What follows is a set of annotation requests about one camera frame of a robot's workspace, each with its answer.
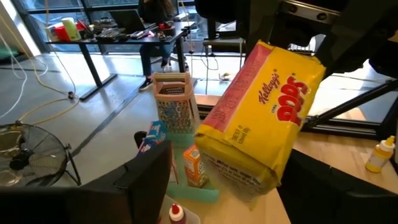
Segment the gray floor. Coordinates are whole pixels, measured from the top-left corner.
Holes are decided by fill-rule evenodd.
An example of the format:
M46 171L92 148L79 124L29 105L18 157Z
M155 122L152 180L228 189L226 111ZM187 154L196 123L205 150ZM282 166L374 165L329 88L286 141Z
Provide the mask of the gray floor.
M37 57L49 66L49 71L41 76L43 82L70 91L72 84L63 67L65 66L76 83L78 94L94 86L90 71L81 55L59 54L59 57L63 65L54 55ZM56 135L61 142L70 143L73 150L76 150L75 160L83 183L87 183L133 158L137 147L132 136L136 131L146 130L149 123L157 119L152 92L148 90L144 93L137 93L137 87L144 79L141 75L141 63L137 56L109 55L102 57L93 55L93 61L102 79L105 79L110 73L118 73L118 77L87 102L80 103L75 109L57 119L39 125ZM44 65L39 61L34 60L33 63L36 69L40 70L38 73L45 70ZM232 57L211 58L208 65L204 58L194 57L191 61L191 58L188 57L188 64L191 70L193 69L193 77L199 78L195 87L196 94L222 95L230 82L218 80L219 75L229 73L229 78L232 80L239 70L239 58ZM24 61L21 65L28 70L26 71L28 81L24 94L21 102L11 113L0 119L1 124L13 123L36 106L63 97L63 95L54 93L37 83L30 61ZM22 85L22 80L13 74L10 67L10 65L0 65L0 94L2 96L0 116L17 100ZM154 65L153 69L159 71L160 67ZM177 64L174 63L167 72L176 69ZM24 75L20 70L16 70L16 74L20 77ZM365 64L363 69L344 74L344 76L376 79L378 82L385 78L374 73L368 64ZM321 84L314 106L332 108L379 84L344 77L330 77ZM396 92L389 93L360 108L368 120L381 121L396 97ZM68 101L47 106L27 117L23 122L33 123L48 118L69 106ZM73 183L68 177L64 177L56 185L73 185Z

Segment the wooden tabletop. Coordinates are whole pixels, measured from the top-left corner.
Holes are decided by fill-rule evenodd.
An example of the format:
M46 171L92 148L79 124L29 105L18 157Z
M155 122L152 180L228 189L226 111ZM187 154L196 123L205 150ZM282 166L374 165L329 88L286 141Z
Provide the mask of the wooden tabletop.
M218 96L199 96L197 103L212 104L216 103L218 98ZM340 118L364 120L362 112L357 108L341 115ZM373 174L365 169L365 162L376 144L376 141L365 139L300 133L294 144L294 149L398 194L398 176L390 163L383 168L380 174ZM180 198L176 198L176 200L196 213L201 218L202 224L290 223L276 190L260 197L257 207L251 212L228 192L222 192L220 199L214 204L193 202Z

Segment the cable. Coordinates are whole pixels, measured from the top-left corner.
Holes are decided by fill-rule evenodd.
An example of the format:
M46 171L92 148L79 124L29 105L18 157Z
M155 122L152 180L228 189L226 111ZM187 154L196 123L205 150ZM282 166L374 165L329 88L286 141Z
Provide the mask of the cable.
M185 8L184 2L183 2L182 0L180 0L180 3L181 3L181 5L182 5L182 9L183 9L183 11L184 11L185 19L187 20L188 26L191 27L191 26L190 26L190 23L189 23L189 18L188 18L187 9ZM192 44L192 36L190 36L189 39L190 39L189 46L190 46L190 48L191 48L191 51L193 51L194 48L193 48L193 44Z
M205 95L207 95L207 86L209 83L209 57L206 55L206 61L207 61L207 66L206 66L206 87L205 87Z
M239 62L239 70L242 69L242 57L243 57L242 44L244 42L243 38L240 38L240 39L241 39L241 41L240 41L240 44L239 44L239 53L241 54L241 60Z
M14 75L19 78L19 76L15 73L15 70L14 70L14 63L13 63L14 60L20 66L22 72L25 75L25 79L24 79L24 82L21 85L21 92L19 93L17 101L14 103L14 105L7 112L5 112L3 115L0 116L0 119L1 119L1 118L5 117L5 115L9 114L18 105L18 103L20 102L20 100L22 98L22 95L24 94L25 84L26 84L26 81L27 81L27 74L26 74L25 70L22 68L22 66L20 65L20 63L18 62L18 60L15 58L14 54L12 53L12 50L11 50L10 46L8 46L6 40L4 40L4 37L2 36L1 32L0 32L0 39L3 41L4 46L7 48L7 50L9 51L9 53L11 55L12 71L14 72Z
M38 58L35 58L35 59L38 60L42 65L45 66L44 72L39 75L41 77L42 75L45 75L48 72L49 66L46 63L44 63L43 61L41 61L40 59L38 59Z
M200 54L200 60L201 60L201 62L205 65L205 67L206 67L208 70L217 71L217 70L219 69L219 67L218 67L218 61L217 61L217 59L216 59L215 56L214 56L214 59L215 59L216 64L217 64L217 68L209 68L208 55L206 55L207 64L203 61L203 51L204 51L204 49L205 49L205 46L203 46L202 49L201 49L201 54Z
M185 18L186 18L186 20L187 20L187 23L188 23L188 26L189 26L189 28L191 28L191 26L190 26L190 24L189 24L189 18L188 18L188 13L187 13L187 9L185 8L185 5L184 5L184 2L183 2L183 0L180 0L180 3L181 3L181 5L182 5L182 9L183 9L183 11L184 11L184 14L185 14ZM193 77L193 57L192 57L192 55L193 55L193 53L194 53L194 51L195 51L195 49L193 48L193 43L192 43L192 35L189 35L189 46L190 46L190 52L191 52L191 78Z
M47 22L48 22L48 20L49 20L48 0L45 0L45 5L46 5L46 14L47 14ZM8 26L8 24L6 23L6 21L4 20L4 18L3 18L3 16L2 16L1 14L0 14L0 20L1 20L2 23L6 26L7 30L8 30L8 31L12 34L12 36L15 38L15 40L17 41L19 47L22 49L23 53L24 53L24 54L27 56L27 58L29 59L30 63L31 63L32 66L33 66L34 73L35 73L35 76L36 76L37 81L38 81L42 86L44 86L44 87L46 87L46 88L48 88L48 89L51 89L51 90L53 90L53 91L57 91L57 92L59 92L59 93L63 93L63 94L69 95L69 93L65 93L64 91L60 91L60 90L58 90L58 89L56 89L56 88L53 88L53 87L51 87L51 86L48 86L48 85L46 85L45 83L43 83L43 82L40 80L40 77L39 77L39 75L37 74L36 67L35 67L35 65L34 65L34 63L33 63L32 59L31 59L31 57L29 56L29 54L27 53L26 49L25 49L24 46L21 44L21 42L19 41L19 39L16 37L15 33L14 33L14 32L11 30L11 28ZM75 85L73 79L71 78L70 74L69 74L68 72L67 72L67 74L68 74L68 76L69 76L69 78L70 78L70 80L71 80L71 82L72 82L72 84L73 84L73 89L74 89L73 98L78 98L78 96L75 95L76 85ZM31 114L32 112L38 110L39 108L41 108L41 107L43 107L43 106L47 106L47 105L49 105L49 104L51 104L51 103L55 103L55 102L61 101L61 100L67 100L67 99L66 99L66 98L62 98L62 99L53 100L53 101L50 101L50 102L45 103L45 104L43 104L43 105L40 105L40 106L38 106L38 107L36 107L36 108L30 110L28 113L24 114L24 115L20 118L20 121L22 121L28 114ZM73 106L71 106L70 108L68 108L68 109L66 109L66 110L64 110L64 111L61 111L60 113L56 114L55 116L52 116L52 117L47 118L47 119L43 119L43 120L41 120L41 121L38 121L38 122L32 123L32 124L33 124L33 125L36 125L36 124L40 124L40 123L49 121L49 120L51 120L51 119L55 119L55 118L57 118L57 117L63 115L64 113L66 113L66 112L72 110L75 106L77 106L77 104L79 104L79 102L80 102L80 101L77 100L76 103L75 103Z

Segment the green tray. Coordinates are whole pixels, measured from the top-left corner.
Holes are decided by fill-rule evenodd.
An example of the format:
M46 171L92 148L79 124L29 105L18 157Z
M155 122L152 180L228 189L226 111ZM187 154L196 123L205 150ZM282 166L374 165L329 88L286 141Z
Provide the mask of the green tray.
M197 202L215 203L220 192L210 181L202 188L189 187L185 177L183 152L193 145L192 134L167 134L167 139L172 141L175 163L177 166L179 184L169 184L167 194L169 197L185 198Z

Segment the desk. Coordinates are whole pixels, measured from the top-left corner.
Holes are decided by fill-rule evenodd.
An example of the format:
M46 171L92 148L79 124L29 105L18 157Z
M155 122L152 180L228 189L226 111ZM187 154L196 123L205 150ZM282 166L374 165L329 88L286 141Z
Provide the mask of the desk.
M89 97L94 95L98 90L100 90L103 86L108 84L111 80L113 80L118 74L111 74L108 78L105 80L101 80L100 76L98 75L97 70L95 69L95 65L93 63L93 60L91 59L90 52L87 49L88 44L106 44L106 45L111 45L111 44L131 44L131 45L142 45L142 44L149 44L149 45L154 45L154 46L159 46L159 45L164 45L164 44L172 44L175 42L176 48L177 48L177 57L178 57L178 67L180 69L180 72L185 72L185 64L184 64L184 57L183 57L183 48L182 48L182 36L184 35L184 32L182 29L184 27L187 27L188 25L193 25L193 22L187 23L187 22L175 22L175 35L169 39L166 40L159 40L157 37L145 37L142 39L129 39L125 41L115 41L115 42L100 42L95 39L93 40L79 40L79 41L73 41L73 42L46 42L47 44L78 44L79 48L81 50L81 53L83 54L87 66L90 69L91 75L93 76L94 82L96 84L96 87L91 89L89 92L85 93L80 97L81 101L87 100Z
M195 98L198 104L213 105L218 101L219 96L197 95ZM364 120L364 116L358 111L352 111L345 116L344 118L351 117ZM365 169L364 164L376 144L376 141L365 139L300 133L294 144L294 149L352 176L398 194L398 176L390 163L386 164L380 174L373 174ZM276 189L260 197L257 207L251 212L227 192L222 192L220 199L214 204L193 202L180 198L175 198L175 200L196 213L201 218L202 224L290 223Z

